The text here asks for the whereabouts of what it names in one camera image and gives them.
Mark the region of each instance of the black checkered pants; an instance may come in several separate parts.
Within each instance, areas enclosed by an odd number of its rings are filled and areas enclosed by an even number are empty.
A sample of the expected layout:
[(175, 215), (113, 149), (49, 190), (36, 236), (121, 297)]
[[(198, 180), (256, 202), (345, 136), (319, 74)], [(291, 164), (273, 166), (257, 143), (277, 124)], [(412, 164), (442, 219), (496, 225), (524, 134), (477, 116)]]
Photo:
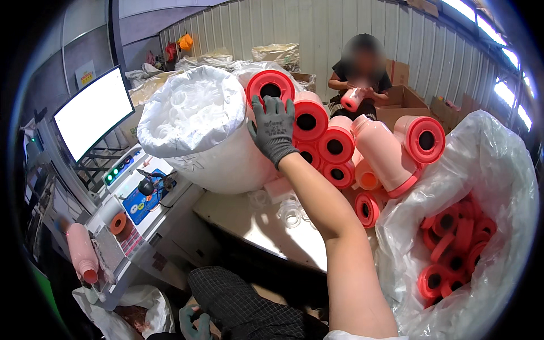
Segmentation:
[(323, 339), (329, 331), (313, 316), (262, 298), (225, 268), (195, 269), (189, 274), (189, 285), (224, 340)]

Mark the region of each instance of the bottle neck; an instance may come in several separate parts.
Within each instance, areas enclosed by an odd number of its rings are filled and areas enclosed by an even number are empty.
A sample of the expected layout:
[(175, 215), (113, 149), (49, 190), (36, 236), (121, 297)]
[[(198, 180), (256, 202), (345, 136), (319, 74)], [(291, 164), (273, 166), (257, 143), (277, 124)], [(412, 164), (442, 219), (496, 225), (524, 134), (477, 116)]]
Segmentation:
[(366, 126), (367, 122), (370, 119), (365, 115), (360, 115), (354, 122), (351, 124), (351, 131), (354, 136), (357, 136)]

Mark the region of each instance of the hand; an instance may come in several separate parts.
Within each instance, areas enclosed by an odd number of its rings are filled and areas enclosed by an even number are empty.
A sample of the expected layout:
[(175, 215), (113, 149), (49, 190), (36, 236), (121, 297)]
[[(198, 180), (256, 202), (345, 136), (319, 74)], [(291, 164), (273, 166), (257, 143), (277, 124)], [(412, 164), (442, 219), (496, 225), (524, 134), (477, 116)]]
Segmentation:
[(180, 309), (180, 328), (181, 334), (187, 340), (212, 340), (212, 334), (209, 331), (209, 315), (204, 313), (199, 318), (199, 329), (196, 330), (191, 322), (196, 311), (200, 309), (199, 305), (190, 305)]
[(251, 99), (257, 126), (248, 121), (249, 133), (257, 148), (268, 159), (277, 165), (286, 155), (299, 152), (293, 146), (293, 123), (295, 122), (295, 106), (291, 99), (287, 100), (287, 112), (281, 99), (264, 97), (267, 112), (264, 113), (259, 98), (255, 95)]

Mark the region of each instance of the orange bag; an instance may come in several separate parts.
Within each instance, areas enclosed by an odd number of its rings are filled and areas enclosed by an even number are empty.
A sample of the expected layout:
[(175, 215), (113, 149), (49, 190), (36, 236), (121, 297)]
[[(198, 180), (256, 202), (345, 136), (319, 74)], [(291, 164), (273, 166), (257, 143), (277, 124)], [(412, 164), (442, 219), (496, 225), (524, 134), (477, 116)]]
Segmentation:
[(177, 40), (177, 43), (180, 45), (180, 48), (185, 51), (190, 51), (191, 46), (193, 45), (193, 38), (189, 34), (185, 34)]

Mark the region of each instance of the pile of red caps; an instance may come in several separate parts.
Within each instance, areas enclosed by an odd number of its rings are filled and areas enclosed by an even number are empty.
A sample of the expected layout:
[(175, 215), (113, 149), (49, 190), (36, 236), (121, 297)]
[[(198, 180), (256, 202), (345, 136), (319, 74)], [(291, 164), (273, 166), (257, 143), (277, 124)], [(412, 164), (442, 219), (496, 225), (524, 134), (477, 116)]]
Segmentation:
[(497, 225), (468, 194), (440, 214), (423, 219), (420, 228), (433, 262), (417, 279), (427, 308), (470, 282), (480, 253), (497, 232)]

